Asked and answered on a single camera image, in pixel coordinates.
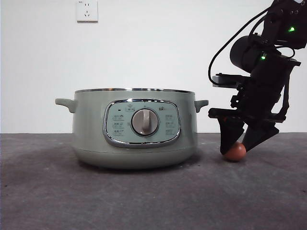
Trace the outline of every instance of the white wall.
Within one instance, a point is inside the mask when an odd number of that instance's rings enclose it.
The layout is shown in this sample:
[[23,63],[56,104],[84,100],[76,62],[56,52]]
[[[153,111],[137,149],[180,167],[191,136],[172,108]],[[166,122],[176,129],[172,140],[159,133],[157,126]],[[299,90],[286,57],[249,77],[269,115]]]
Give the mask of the white wall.
[[[72,114],[55,106],[88,88],[170,88],[230,108],[236,90],[207,80],[215,52],[271,1],[99,0],[99,23],[78,24],[75,0],[1,1],[1,133],[71,132]],[[213,73],[239,73],[230,47]],[[291,109],[281,131],[307,131],[307,50],[291,80]],[[209,107],[199,132],[219,132]]]

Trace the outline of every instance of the control panel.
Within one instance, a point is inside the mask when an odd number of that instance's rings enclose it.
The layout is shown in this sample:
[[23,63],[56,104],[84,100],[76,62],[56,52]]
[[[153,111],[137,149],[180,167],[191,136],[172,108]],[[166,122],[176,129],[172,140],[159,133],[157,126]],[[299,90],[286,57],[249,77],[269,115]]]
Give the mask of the control panel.
[[103,133],[118,147],[159,147],[180,134],[177,106],[170,101],[127,99],[112,102],[106,109]]

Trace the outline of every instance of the tabletop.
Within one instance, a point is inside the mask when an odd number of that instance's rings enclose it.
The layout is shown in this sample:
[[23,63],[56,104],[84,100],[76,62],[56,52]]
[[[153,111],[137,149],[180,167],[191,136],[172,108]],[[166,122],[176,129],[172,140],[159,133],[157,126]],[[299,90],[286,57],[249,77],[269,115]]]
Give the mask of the tabletop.
[[307,133],[278,134],[237,163],[219,134],[152,170],[82,163],[71,134],[1,135],[2,230],[304,230]]

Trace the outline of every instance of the brown egg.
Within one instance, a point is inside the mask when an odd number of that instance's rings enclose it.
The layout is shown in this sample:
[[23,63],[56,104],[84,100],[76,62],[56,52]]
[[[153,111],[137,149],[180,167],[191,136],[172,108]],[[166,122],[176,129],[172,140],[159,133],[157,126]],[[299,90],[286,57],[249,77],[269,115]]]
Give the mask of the brown egg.
[[245,155],[246,155],[245,146],[237,141],[230,148],[230,150],[228,150],[228,152],[224,154],[224,157],[230,161],[240,161],[245,157]]

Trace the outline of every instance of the power socket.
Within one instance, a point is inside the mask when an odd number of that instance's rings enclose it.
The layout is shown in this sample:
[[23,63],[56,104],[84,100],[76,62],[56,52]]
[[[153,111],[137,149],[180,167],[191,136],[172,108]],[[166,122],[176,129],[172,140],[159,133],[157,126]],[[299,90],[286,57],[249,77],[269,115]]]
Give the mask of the power socket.
[[97,0],[79,0],[77,2],[77,22],[79,23],[98,22]]

